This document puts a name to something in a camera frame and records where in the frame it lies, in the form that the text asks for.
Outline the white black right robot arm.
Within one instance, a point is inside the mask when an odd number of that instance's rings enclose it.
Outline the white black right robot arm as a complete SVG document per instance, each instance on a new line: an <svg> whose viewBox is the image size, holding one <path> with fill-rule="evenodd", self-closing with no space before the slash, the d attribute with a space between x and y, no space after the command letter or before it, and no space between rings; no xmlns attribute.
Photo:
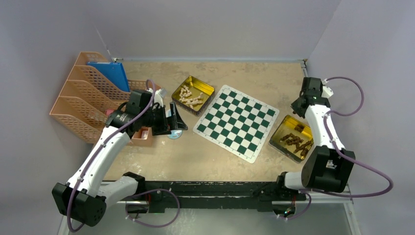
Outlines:
<svg viewBox="0 0 415 235"><path fill-rule="evenodd" d="M305 77L299 97L291 104L293 111L305 118L313 136L313 150L300 172L284 172L284 181L275 185L276 196L287 199L294 190L313 189L325 192L344 191L353 162L343 158L346 155L355 159L354 152L346 150L334 129L329 112L329 97L332 91L322 80Z"/></svg>

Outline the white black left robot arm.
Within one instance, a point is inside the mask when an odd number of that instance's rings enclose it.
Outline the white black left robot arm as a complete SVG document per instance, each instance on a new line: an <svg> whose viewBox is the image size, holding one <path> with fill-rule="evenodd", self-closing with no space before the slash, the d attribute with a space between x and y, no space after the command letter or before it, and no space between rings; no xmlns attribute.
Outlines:
<svg viewBox="0 0 415 235"><path fill-rule="evenodd" d="M187 130L188 126L170 103L171 116L165 106L154 102L155 92L134 90L108 117L102 134L80 169L65 183L57 183L52 195L59 212L66 216L68 228L76 232L72 221L80 226L93 227L102 219L106 209L124 198L140 200L146 194L163 192L163 188L146 189L144 177L127 172L106 186L103 178L119 152L142 127L150 127L154 136L170 135L173 130Z"/></svg>

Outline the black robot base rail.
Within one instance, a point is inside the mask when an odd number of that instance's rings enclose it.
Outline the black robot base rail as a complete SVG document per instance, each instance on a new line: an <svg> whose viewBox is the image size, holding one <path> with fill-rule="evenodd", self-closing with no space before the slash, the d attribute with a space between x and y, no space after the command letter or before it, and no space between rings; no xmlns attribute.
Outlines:
<svg viewBox="0 0 415 235"><path fill-rule="evenodd" d="M295 202L306 196L286 188L281 180L271 182L207 182L207 181L146 181L139 192L123 199L131 204L141 202L150 213L165 209L249 209L258 212L284 213L293 211Z"/></svg>

